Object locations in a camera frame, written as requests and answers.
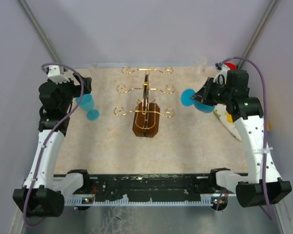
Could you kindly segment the blue wine glass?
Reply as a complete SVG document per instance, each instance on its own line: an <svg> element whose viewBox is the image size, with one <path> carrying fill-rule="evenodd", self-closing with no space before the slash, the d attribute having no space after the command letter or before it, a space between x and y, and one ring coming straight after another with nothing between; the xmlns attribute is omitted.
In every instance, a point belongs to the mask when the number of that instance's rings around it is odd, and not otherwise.
<svg viewBox="0 0 293 234"><path fill-rule="evenodd" d="M186 89L182 92L181 94L181 103L186 106L194 106L198 111L201 111L203 113L211 113L214 109L215 106L208 106L201 104L200 102L197 102L193 100L191 97L195 94L195 91L193 89Z"/></svg>
<svg viewBox="0 0 293 234"><path fill-rule="evenodd" d="M79 107L86 112L86 118L95 121L99 118L100 112L94 108L95 102L91 94L84 94Z"/></svg>

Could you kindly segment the clear wine glass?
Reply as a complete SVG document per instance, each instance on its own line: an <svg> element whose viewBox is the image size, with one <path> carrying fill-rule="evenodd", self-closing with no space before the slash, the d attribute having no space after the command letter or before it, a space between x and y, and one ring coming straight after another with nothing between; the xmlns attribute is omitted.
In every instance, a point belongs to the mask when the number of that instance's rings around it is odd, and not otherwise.
<svg viewBox="0 0 293 234"><path fill-rule="evenodd" d="M205 57L200 57L196 61L195 72L197 74L201 74L205 71L206 67L207 67L207 59Z"/></svg>
<svg viewBox="0 0 293 234"><path fill-rule="evenodd" d="M88 68L90 71L97 72L100 68L100 64L99 63L91 64L89 65Z"/></svg>

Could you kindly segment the red plastic wine glass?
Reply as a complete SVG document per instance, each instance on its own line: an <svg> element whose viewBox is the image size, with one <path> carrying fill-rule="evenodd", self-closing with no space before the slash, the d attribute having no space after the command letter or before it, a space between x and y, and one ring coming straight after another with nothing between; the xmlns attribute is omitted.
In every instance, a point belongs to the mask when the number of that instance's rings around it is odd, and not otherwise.
<svg viewBox="0 0 293 234"><path fill-rule="evenodd" d="M230 70L237 70L237 66L233 63L230 62L225 62L224 63Z"/></svg>

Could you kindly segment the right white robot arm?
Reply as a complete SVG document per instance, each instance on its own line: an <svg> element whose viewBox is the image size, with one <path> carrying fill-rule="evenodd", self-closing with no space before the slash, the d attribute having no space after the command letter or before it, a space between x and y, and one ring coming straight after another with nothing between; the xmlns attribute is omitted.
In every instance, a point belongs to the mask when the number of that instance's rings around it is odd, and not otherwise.
<svg viewBox="0 0 293 234"><path fill-rule="evenodd" d="M232 116L245 150L248 175L241 176L229 169L214 169L208 181L214 193L224 188L234 192L242 207L277 204L292 191L284 181L271 157L272 148L264 142L264 112L261 102L249 95L249 74L245 70L228 70L225 80L207 78L191 99L207 106L223 104Z"/></svg>

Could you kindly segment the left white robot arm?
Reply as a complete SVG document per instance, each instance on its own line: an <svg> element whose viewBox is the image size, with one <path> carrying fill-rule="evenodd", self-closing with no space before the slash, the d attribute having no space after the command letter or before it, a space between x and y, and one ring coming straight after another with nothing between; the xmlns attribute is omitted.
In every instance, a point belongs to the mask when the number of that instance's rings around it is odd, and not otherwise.
<svg viewBox="0 0 293 234"><path fill-rule="evenodd" d="M85 194L92 187L87 170L70 170L57 184L54 171L61 145L67 133L72 101L92 91L90 77L73 73L73 80L55 83L51 79L39 87L40 108L39 141L29 175L22 188L15 189L13 200L23 217L59 217L64 203L76 192Z"/></svg>

